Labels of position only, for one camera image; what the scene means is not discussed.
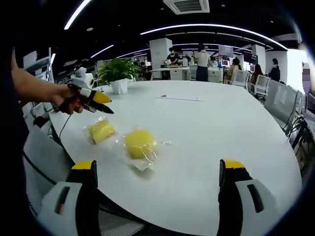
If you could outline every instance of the black ceiling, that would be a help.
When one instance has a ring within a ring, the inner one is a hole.
[[[167,29],[140,35],[156,28],[192,24],[222,24],[252,30],[267,37],[293,33],[293,27],[280,6],[241,1],[209,1],[210,13],[175,15],[162,0],[92,0],[74,21],[69,30],[63,30],[68,19],[82,0],[46,0],[37,5],[24,22],[23,37],[17,43],[16,54],[22,56],[37,50],[39,56],[52,47],[56,58],[53,71],[58,74],[67,70],[67,61],[89,59],[93,54],[114,44],[114,47],[97,55],[87,63],[100,59],[111,59],[126,53],[148,48],[152,39],[168,37],[173,44],[219,43],[243,47],[253,43],[246,37],[270,45],[276,50],[281,47],[256,35],[234,29],[214,27],[185,27]]]

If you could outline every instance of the plastic bag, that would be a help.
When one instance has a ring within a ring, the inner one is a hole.
[[[123,145],[123,156],[126,156],[131,165],[138,170],[144,171],[157,159],[157,148],[159,145],[170,144],[171,141],[159,143],[148,130],[137,129],[127,133],[116,143]]]
[[[86,127],[93,144],[99,144],[115,133],[114,127],[105,117],[100,117],[95,124]]]

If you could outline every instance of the green leaves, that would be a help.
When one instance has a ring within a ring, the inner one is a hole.
[[[106,85],[110,82],[121,79],[132,79],[140,68],[133,64],[131,58],[118,59],[114,58],[112,61],[104,65],[98,72],[98,77]]]

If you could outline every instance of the hand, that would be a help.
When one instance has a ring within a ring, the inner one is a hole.
[[[58,85],[56,86],[54,95],[52,95],[51,102],[58,107],[65,101],[66,98],[69,98],[73,95],[74,94],[67,85]],[[81,113],[83,108],[79,103],[79,99],[69,102],[69,104],[66,105],[65,110],[62,110],[62,112],[68,113],[69,115],[73,114],[73,111]]]

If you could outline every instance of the white pot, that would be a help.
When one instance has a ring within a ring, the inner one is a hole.
[[[114,94],[123,94],[128,91],[127,79],[116,80],[110,83]]]

